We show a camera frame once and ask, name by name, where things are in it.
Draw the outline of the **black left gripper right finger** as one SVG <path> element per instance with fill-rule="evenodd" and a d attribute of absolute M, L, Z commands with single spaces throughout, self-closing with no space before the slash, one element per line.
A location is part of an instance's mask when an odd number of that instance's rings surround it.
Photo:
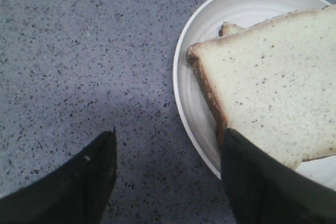
<path fill-rule="evenodd" d="M 279 163 L 236 130 L 224 130 L 220 156 L 237 223 L 335 223 L 334 190 Z"/>

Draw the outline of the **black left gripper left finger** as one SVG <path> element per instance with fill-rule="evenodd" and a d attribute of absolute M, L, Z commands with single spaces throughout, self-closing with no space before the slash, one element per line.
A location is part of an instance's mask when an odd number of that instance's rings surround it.
<path fill-rule="evenodd" d="M 100 223 L 117 177 L 117 138 L 104 131 L 54 172 L 1 199 L 1 223 Z"/>

